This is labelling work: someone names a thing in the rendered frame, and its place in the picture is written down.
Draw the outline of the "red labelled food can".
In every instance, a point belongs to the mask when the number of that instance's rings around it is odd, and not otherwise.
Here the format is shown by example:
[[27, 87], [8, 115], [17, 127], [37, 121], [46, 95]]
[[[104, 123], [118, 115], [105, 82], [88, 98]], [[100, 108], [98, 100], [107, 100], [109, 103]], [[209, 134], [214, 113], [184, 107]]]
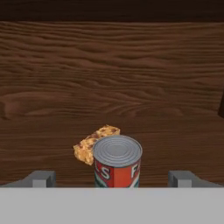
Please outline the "red labelled food can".
[[94, 144], [96, 187], [139, 187], [141, 144], [123, 135], [105, 136]]

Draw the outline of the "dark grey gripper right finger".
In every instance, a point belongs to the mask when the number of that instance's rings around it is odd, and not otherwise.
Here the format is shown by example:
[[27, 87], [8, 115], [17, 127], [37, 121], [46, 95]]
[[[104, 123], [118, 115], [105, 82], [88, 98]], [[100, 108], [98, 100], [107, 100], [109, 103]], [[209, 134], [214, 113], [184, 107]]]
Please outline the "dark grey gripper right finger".
[[221, 187], [219, 184], [199, 178], [191, 171], [168, 171], [169, 187]]

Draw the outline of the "yellow granola bar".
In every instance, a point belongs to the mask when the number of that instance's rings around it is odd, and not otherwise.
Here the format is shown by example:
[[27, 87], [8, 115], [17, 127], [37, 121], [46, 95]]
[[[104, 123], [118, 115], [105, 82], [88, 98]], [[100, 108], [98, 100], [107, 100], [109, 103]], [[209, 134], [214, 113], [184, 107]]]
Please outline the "yellow granola bar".
[[94, 163], [93, 147], [95, 142], [103, 137], [119, 135], [120, 132], [121, 130], [117, 127], [107, 124], [102, 126], [73, 147], [74, 156], [81, 162], [92, 165]]

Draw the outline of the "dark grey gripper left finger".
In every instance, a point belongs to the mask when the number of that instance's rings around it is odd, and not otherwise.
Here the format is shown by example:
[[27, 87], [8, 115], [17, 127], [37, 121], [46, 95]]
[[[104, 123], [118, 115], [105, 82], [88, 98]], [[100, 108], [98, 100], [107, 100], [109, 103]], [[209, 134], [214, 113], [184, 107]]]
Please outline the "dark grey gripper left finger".
[[10, 182], [3, 187], [55, 187], [55, 171], [33, 171], [23, 179]]

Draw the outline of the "dark wooden cabinet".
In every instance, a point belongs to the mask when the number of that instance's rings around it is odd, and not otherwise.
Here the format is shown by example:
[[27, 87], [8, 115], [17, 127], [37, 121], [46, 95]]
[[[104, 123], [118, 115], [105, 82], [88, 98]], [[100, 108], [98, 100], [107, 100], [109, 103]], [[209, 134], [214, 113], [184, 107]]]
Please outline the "dark wooden cabinet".
[[0, 185], [53, 170], [90, 187], [73, 147], [109, 124], [171, 170], [224, 185], [224, 0], [0, 0]]

